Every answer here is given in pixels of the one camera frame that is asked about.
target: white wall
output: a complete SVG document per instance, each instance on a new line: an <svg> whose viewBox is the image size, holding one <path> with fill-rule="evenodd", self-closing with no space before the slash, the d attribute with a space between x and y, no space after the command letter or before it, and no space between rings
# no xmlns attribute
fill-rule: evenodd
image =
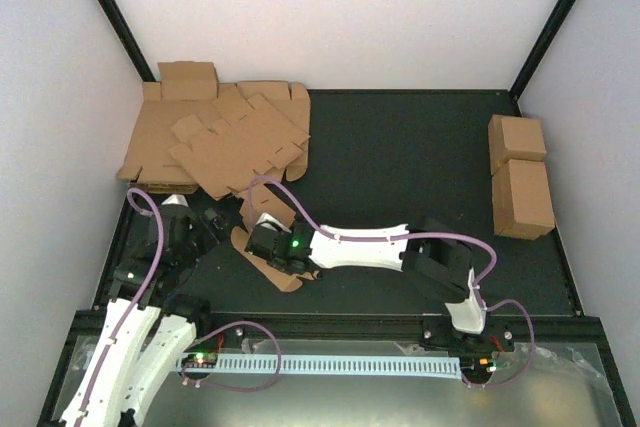
<svg viewBox="0 0 640 427"><path fill-rule="evenodd" d="M543 120L553 199L587 314L640 419L640 3L578 0L521 99Z"/></svg>
<svg viewBox="0 0 640 427"><path fill-rule="evenodd" d="M34 426L113 235L141 89L95 0L0 12L0 424Z"/></svg>
<svg viewBox="0 0 640 427"><path fill-rule="evenodd" d="M149 63L312 88L509 88L556 0L118 0Z"/></svg>

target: black work surface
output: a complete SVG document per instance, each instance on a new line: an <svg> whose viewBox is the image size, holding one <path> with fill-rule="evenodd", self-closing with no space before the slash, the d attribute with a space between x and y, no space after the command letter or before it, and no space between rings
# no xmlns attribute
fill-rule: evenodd
<svg viewBox="0 0 640 427"><path fill-rule="evenodd" d="M481 286L488 304L514 298L532 315L573 314L552 235L535 241L493 235L487 125L493 114L515 115L507 92L312 91L311 98L309 169L288 186L316 221L379 228L427 214L494 246L498 265ZM188 201L197 211L216 204L202 191ZM227 212L239 206L235 199L218 203ZM127 236L125 255L147 224L135 215L128 231L117 233ZM475 252L476 273L487 261ZM228 242L201 260L181 292L209 300L217 312L444 311L401 273L384 269L337 268L281 293Z"/></svg>

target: white slotted strip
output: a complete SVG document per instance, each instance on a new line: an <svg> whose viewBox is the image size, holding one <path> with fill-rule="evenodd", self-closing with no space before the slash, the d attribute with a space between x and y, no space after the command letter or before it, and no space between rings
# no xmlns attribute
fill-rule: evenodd
<svg viewBox="0 0 640 427"><path fill-rule="evenodd" d="M189 367L188 373L270 374L276 355L220 354L213 367ZM461 378L460 360L447 357L283 355L282 375L361 375Z"/></svg>

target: stack of cardboard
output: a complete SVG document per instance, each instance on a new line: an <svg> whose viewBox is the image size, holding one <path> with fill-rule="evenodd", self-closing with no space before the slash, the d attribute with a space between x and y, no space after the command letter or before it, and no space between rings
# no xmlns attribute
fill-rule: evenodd
<svg viewBox="0 0 640 427"><path fill-rule="evenodd" d="M219 84L210 62L160 63L162 82L143 84L144 101L118 178L152 193L193 193L202 187L219 200L244 199L256 175L294 181L309 165L311 100L300 83ZM251 192L255 221L268 212L283 225L295 212L264 185ZM302 286L311 273L288 275L244 251L249 234L236 227L233 246L282 292Z"/></svg>
<svg viewBox="0 0 640 427"><path fill-rule="evenodd" d="M494 115L489 122L494 233L533 240L555 226L539 120Z"/></svg>

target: wire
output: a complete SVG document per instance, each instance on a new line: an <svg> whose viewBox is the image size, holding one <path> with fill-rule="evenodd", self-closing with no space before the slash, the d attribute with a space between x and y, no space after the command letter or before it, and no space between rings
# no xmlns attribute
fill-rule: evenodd
<svg viewBox="0 0 640 427"><path fill-rule="evenodd" d="M191 383L195 384L196 387L200 387L201 385L203 385L205 387L213 387L213 388L216 388L216 389L230 390L232 392L253 393L253 392L260 392L262 390L268 389L269 387L271 387L273 384L275 384L278 381L278 379L280 377L280 369L282 368L282 350L280 349L280 344L278 343L278 340L276 339L276 336L273 335L273 333L269 329L267 329L265 326L260 325L260 324L258 324L256 322L251 322L249 320L239 320L237 322L231 322L230 324L223 325L219 329L216 329L216 330L208 333L204 337L196 340L188 348L191 349L191 348L193 348L193 347L195 347L197 345L200 345L201 343L209 340L211 337L215 337L216 335L221 334L225 330L232 329L233 327L239 327L239 326L242 326L242 325L249 326L249 327L254 327L254 328L258 329L258 330L261 330L262 332L267 334L267 337L269 337L273 341L273 345L276 348L276 355L277 355L278 359L277 359L277 363L276 363L276 370L271 375L271 377L269 377L269 379L264 384L259 385L257 387L234 387L232 385L218 384L216 382L206 382L206 381L203 381L203 380L191 379L190 377L187 376L187 374L186 374L187 366L184 365L182 367L182 371L180 372L180 375L182 376L182 378L184 380L184 383L183 383L184 385L187 385L189 382L191 382Z"/></svg>
<svg viewBox="0 0 640 427"><path fill-rule="evenodd" d="M529 342L531 344L529 347L529 357L527 357L527 362L524 364L524 367L516 375L514 375L513 377L507 380L503 380L501 382L476 384L475 382L471 382L469 379L467 379L467 377L464 374L462 374L462 381L465 384L467 384L469 388L476 387L476 388L484 389L484 388L490 388L490 387L491 388L504 387L505 385L511 384L516 379L519 379L520 377L522 377L524 373L527 370L529 370L529 367L531 366L531 362L533 361L533 353L536 350L536 337L533 331L533 322L531 321L531 316L529 315L529 312L527 312L527 309L525 309L524 306L517 300L505 299L505 300L501 300L495 305L492 305L491 307L488 307L487 312L493 312L494 310L498 310L499 308L504 307L507 304L512 304L518 307L522 311L522 315L524 315L524 319L527 321L527 327L529 328L529 339L530 339Z"/></svg>
<svg viewBox="0 0 640 427"><path fill-rule="evenodd" d="M143 209L138 204L136 204L135 200L133 200L133 194L137 194L140 197L142 197L145 200L145 202L149 205L151 210ZM155 274L156 269L158 268L158 264L160 263L160 258L162 257L162 249L164 247L164 225L162 223L162 216L160 215L160 210L158 210L158 206L153 201L153 199L146 192L144 192L144 191L142 191L142 190L140 190L140 189L138 189L136 187L132 187L127 191L127 200L129 201L129 204L131 205L131 207L133 207L133 209L136 212L144 215L145 217L151 217L151 216L155 217L156 225L158 227L158 246L156 247L156 253L155 253L154 257L153 257L153 260L151 261L151 266L149 267L149 272L147 272L147 275L144 278L144 280L142 281L142 284L140 284L140 287L138 288L138 291L133 296L133 299L131 299L131 302L129 303L129 306L124 311L124 313L122 314L122 317L120 317L120 320L118 320L118 322L116 323L115 327L111 331L111 335L109 335L109 340L113 341L114 343L116 341L118 333L120 332L120 329L122 328L122 325L127 320L127 317L129 317L129 314L135 308L136 304L140 301L140 298L144 294L144 291L147 289L147 287L151 283L151 279L153 278L153 275ZM87 410L87 406L89 405L89 399L91 398L91 394L93 392L93 389L96 386L96 382L98 380L98 375L100 375L100 372L102 370L104 362L107 359L107 355L109 354L109 350L111 349L111 345L112 344L105 345L105 347L102 350L102 352L100 352L100 357L98 358L98 361L96 362L95 369L91 373L91 377L89 378L89 382L87 382L87 390L85 391L84 397L82 398L82 402L80 403L80 409L79 410L81 412L84 412L84 411ZM84 418L85 417L78 417L76 419L75 423L74 423L74 427L80 427L82 425L82 421L84 420Z"/></svg>
<svg viewBox="0 0 640 427"><path fill-rule="evenodd" d="M480 239L476 239L475 237L470 237L468 235L452 234L450 232L416 232L413 234L392 235L390 237L354 237L350 235L339 236L339 235L333 234L331 232L324 230L320 225L318 225L311 218L311 216L302 206L300 201L295 197L295 195L293 195L293 193L289 189L287 189L284 185L282 185L277 180L272 179L267 175L258 175L249 184L249 189L247 193L247 198L249 201L249 225L254 224L253 204L251 202L251 190L260 181L273 184L278 189L280 189L289 198L289 200L293 202L293 204L296 206L296 208L302 214L305 220L309 223L309 225L311 225L313 230L315 230L319 234L324 235L329 239L335 239L335 240L344 241L344 242L397 242L400 240L413 240L413 239L446 239L446 240L457 240L460 242L465 242L467 244L473 244L477 247L482 248L489 254L489 257L491 259L487 264L487 266L484 268L484 270L480 272L473 280L472 286L476 290L480 286L480 282L482 281L482 279L484 279L493 270L493 268L496 266L496 263L498 262L498 254L493 249L493 247L491 247L489 244L487 244L486 242L483 242Z"/></svg>

